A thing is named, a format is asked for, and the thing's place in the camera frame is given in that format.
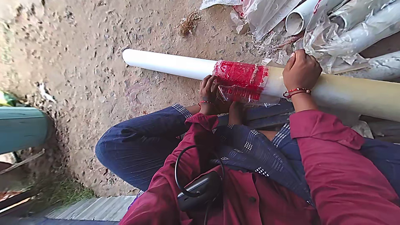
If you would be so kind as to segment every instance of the red thread bracelet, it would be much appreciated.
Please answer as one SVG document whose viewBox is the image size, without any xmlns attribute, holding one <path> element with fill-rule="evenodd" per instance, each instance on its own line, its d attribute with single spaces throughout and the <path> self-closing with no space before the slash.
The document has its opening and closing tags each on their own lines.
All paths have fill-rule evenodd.
<svg viewBox="0 0 400 225">
<path fill-rule="evenodd" d="M 197 104 L 198 104 L 198 105 L 201 107 L 200 103 L 203 103 L 203 102 L 210 103 L 210 104 L 212 104 L 212 105 L 215 107 L 214 103 L 212 103 L 212 102 L 209 102 L 209 101 L 200 101 L 200 102 L 199 102 L 199 103 L 197 103 Z"/>
<path fill-rule="evenodd" d="M 306 89 L 306 88 L 296 88 L 296 89 L 288 90 L 288 91 L 286 91 L 285 93 L 283 93 L 283 97 L 285 97 L 285 98 L 287 98 L 287 99 L 290 99 L 293 95 L 298 94 L 298 93 L 289 94 L 289 95 L 286 95 L 286 94 L 288 94 L 288 93 L 290 93 L 290 92 L 293 92 L 293 91 L 297 91 L 297 90 L 305 90 L 305 92 L 298 92 L 298 93 L 307 93 L 307 94 L 311 94 L 311 90 L 310 90 L 310 89 Z"/>
</svg>

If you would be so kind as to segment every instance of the person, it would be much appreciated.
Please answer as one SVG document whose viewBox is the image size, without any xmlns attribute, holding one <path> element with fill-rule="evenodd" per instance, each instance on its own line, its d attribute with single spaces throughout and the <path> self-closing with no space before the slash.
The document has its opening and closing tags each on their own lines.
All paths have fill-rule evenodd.
<svg viewBox="0 0 400 225">
<path fill-rule="evenodd" d="M 392 143 L 368 144 L 337 117 L 319 111 L 305 90 L 312 90 L 321 71 L 304 50 L 289 59 L 284 84 L 300 90 L 290 93 L 295 113 L 279 132 L 244 126 L 243 107 L 234 102 L 229 125 L 213 133 L 221 112 L 214 76 L 200 84 L 200 106 L 174 104 L 110 128 L 96 146 L 99 161 L 144 191 L 120 224 L 204 222 L 206 209 L 182 212 L 177 202 L 181 190 L 174 166 L 192 145 L 197 147 L 180 158 L 181 184 L 210 170 L 221 174 L 213 152 L 225 170 L 221 200 L 205 224 L 398 224 L 399 157 L 393 151 L 399 149 Z M 183 139 L 176 138 L 185 132 Z M 371 150 L 377 148 L 390 156 Z"/>
</svg>

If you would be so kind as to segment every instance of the wrist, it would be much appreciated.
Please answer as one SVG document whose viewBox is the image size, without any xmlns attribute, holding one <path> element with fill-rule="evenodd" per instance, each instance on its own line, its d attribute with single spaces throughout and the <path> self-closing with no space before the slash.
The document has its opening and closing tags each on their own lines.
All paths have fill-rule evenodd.
<svg viewBox="0 0 400 225">
<path fill-rule="evenodd" d="M 305 92 L 293 95 L 291 100 L 297 113 L 305 110 L 318 110 L 318 106 L 312 96 Z"/>
<path fill-rule="evenodd" d="M 208 103 L 208 102 L 200 102 L 199 106 L 201 107 L 199 113 L 202 113 L 203 115 L 206 115 L 206 116 L 213 115 L 213 112 L 215 110 L 215 107 L 213 104 Z"/>
</svg>

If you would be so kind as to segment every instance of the black cable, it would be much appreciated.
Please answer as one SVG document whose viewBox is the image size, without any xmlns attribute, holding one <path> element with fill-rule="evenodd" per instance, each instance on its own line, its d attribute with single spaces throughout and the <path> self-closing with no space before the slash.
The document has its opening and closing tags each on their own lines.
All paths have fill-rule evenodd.
<svg viewBox="0 0 400 225">
<path fill-rule="evenodd" d="M 182 186 L 179 184 L 179 182 L 178 182 L 178 167 L 179 167 L 179 160 L 180 160 L 180 158 L 182 157 L 183 153 L 185 153 L 187 150 L 192 149 L 192 148 L 195 148 L 195 147 L 197 147 L 197 145 L 191 145 L 191 146 L 186 147 L 185 149 L 183 149 L 183 150 L 179 153 L 178 158 L 176 159 L 176 164 L 175 164 L 175 182 L 176 182 L 176 185 L 178 186 L 178 188 L 180 189 L 180 191 L 181 191 L 184 195 L 187 195 L 187 196 L 192 197 L 192 198 L 195 198 L 195 197 L 200 196 L 201 193 L 198 192 L 198 191 L 197 191 L 196 193 L 189 192 L 189 191 L 187 191 L 184 187 L 182 187 Z M 217 155 L 215 152 L 213 152 L 213 154 L 217 157 L 217 160 L 218 160 L 218 161 L 220 162 L 220 164 L 221 164 L 221 168 L 222 168 L 222 181 L 223 181 L 224 178 L 225 178 L 225 168 L 224 168 L 224 164 L 222 163 L 222 160 L 219 159 L 218 155 Z M 211 208 L 211 206 L 212 206 L 212 204 L 213 204 L 213 202 L 214 202 L 215 199 L 216 199 L 216 197 L 215 197 L 212 201 L 209 201 L 209 202 L 207 203 L 206 215 L 204 216 L 204 225 L 207 225 L 208 212 L 209 212 L 209 210 L 210 210 L 210 208 Z"/>
<path fill-rule="evenodd" d="M 189 197 L 195 198 L 195 197 L 200 196 L 201 193 L 198 192 L 198 191 L 197 191 L 196 193 L 189 192 L 189 191 L 187 191 L 184 187 L 182 187 L 182 186 L 179 184 L 179 182 L 178 182 L 179 160 L 180 160 L 180 158 L 182 157 L 183 153 L 185 153 L 187 150 L 192 149 L 192 148 L 196 148 L 196 145 L 192 145 L 192 146 L 186 147 L 186 148 L 183 149 L 183 150 L 180 152 L 180 154 L 178 155 L 178 158 L 176 159 L 176 164 L 175 164 L 175 182 L 176 182 L 176 185 L 178 186 L 179 190 L 180 190 L 184 195 L 187 195 L 187 196 L 189 196 Z"/>
<path fill-rule="evenodd" d="M 196 197 L 200 196 L 201 193 L 198 192 L 198 191 L 197 191 L 196 193 L 189 192 L 189 191 L 187 191 L 183 186 L 181 186 L 181 185 L 179 184 L 179 182 L 178 182 L 178 168 L 179 168 L 179 160 L 180 160 L 180 158 L 182 157 L 183 153 L 185 153 L 185 152 L 186 152 L 187 150 L 189 150 L 189 149 L 196 148 L 196 147 L 197 147 L 197 145 L 191 145 L 191 146 L 186 147 L 185 149 L 183 149 L 183 150 L 179 153 L 178 158 L 176 159 L 176 163 L 175 163 L 175 182 L 176 182 L 176 185 L 178 186 L 179 190 L 180 190 L 184 195 L 187 195 L 187 196 L 192 197 L 192 198 L 196 198 Z M 221 167 L 222 167 L 222 180 L 223 180 L 224 177 L 225 177 L 225 168 L 224 168 L 224 164 L 222 163 L 222 160 L 220 160 L 220 159 L 218 158 L 218 155 L 217 155 L 215 152 L 213 152 L 213 153 L 214 153 L 214 155 L 217 157 L 217 159 L 219 160 L 219 162 L 220 162 L 220 164 L 221 164 Z"/>
<path fill-rule="evenodd" d="M 212 201 L 209 201 L 208 204 L 207 204 L 206 215 L 204 216 L 204 225 L 207 225 L 207 221 L 208 221 L 208 211 L 211 209 L 211 206 L 212 206 L 212 204 L 213 204 L 213 202 L 214 202 L 215 199 L 216 199 L 216 197 L 215 197 Z"/>
</svg>

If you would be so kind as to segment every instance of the maroon shirt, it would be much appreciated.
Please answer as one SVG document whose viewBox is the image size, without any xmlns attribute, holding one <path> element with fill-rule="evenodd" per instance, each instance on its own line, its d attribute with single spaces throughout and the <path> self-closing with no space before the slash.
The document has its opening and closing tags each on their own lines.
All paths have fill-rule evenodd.
<svg viewBox="0 0 400 225">
<path fill-rule="evenodd" d="M 211 130 L 218 120 L 217 116 L 198 113 L 186 123 L 191 126 L 182 142 L 120 224 L 203 224 L 204 212 L 189 215 L 178 208 L 180 190 L 174 165 L 185 147 L 207 144 L 212 149 Z M 400 224 L 398 196 L 373 163 L 357 151 L 364 142 L 359 134 L 335 116 L 317 110 L 293 114 L 290 133 L 297 139 L 316 209 L 267 177 L 225 167 L 223 209 L 211 212 L 208 224 Z M 208 149 L 190 149 L 183 154 L 179 170 L 182 184 L 203 172 L 201 165 L 208 153 Z"/>
</svg>

